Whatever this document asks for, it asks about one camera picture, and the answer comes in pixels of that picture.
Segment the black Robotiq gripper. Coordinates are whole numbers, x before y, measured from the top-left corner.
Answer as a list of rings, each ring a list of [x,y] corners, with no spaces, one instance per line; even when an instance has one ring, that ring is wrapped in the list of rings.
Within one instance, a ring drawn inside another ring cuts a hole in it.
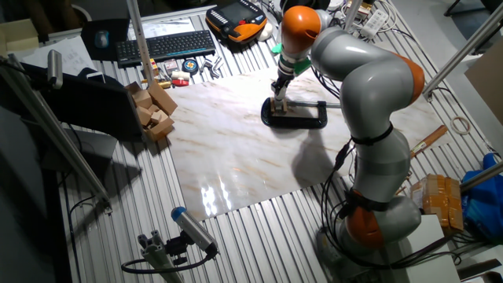
[[[271,90],[274,92],[274,98],[277,96],[277,89],[281,89],[281,100],[284,100],[286,97],[286,91],[288,89],[288,84],[292,80],[293,80],[293,75],[279,72],[277,80],[274,81],[273,83],[271,83]]]

